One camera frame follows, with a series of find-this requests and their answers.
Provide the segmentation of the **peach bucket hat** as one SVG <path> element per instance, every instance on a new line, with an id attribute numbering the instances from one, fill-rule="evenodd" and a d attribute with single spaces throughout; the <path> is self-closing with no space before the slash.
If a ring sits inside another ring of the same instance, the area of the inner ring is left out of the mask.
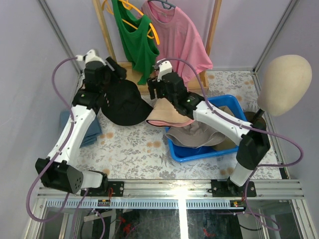
<path id="1" fill-rule="evenodd" d="M 165 98 L 157 99 L 153 110 L 146 120 L 162 120 L 167 122 L 185 122 L 189 117 L 181 115 Z"/>

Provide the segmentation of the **black bucket hat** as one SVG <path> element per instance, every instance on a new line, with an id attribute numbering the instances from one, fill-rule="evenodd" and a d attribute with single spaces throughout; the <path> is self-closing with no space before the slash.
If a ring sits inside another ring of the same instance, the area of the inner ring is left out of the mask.
<path id="1" fill-rule="evenodd" d="M 101 106 L 103 115 L 120 126 L 140 124 L 152 110 L 153 107 L 142 99 L 137 85 L 129 80 L 120 80 L 110 86 Z"/>

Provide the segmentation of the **pink bucket hat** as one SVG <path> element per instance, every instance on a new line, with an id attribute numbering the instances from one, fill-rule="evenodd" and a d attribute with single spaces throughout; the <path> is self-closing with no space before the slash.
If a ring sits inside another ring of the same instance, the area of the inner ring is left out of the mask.
<path id="1" fill-rule="evenodd" d="M 146 123 L 156 126 L 156 127 L 185 127 L 187 125 L 190 125 L 194 122 L 194 120 L 187 120 L 185 122 L 167 122 L 162 120 L 146 120 Z"/>

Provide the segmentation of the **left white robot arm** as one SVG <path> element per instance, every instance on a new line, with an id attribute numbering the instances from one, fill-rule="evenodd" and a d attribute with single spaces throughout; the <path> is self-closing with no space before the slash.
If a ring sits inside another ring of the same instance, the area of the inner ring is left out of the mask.
<path id="1" fill-rule="evenodd" d="M 35 163 L 43 186 L 76 194 L 88 189 L 90 194 L 105 196 L 109 191 L 107 174 L 99 171 L 80 171 L 72 166 L 89 126 L 97 116 L 106 95 L 106 89 L 125 79 L 126 69 L 108 57 L 102 59 L 93 52 L 78 55 L 85 63 L 84 86 L 75 94 L 69 105 L 69 118 L 55 147 L 45 159 Z"/>

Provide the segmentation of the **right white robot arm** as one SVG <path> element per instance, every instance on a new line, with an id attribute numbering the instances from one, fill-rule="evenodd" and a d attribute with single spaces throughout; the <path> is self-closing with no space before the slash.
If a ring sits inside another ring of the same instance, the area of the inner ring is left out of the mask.
<path id="1" fill-rule="evenodd" d="M 245 183 L 270 149 L 268 136 L 262 132 L 265 127 L 235 118 L 201 95 L 189 92 L 176 72 L 149 78 L 147 85 L 151 99 L 167 99 L 183 116 L 214 128 L 238 146 L 237 164 L 223 189 L 235 197 L 243 195 Z"/>

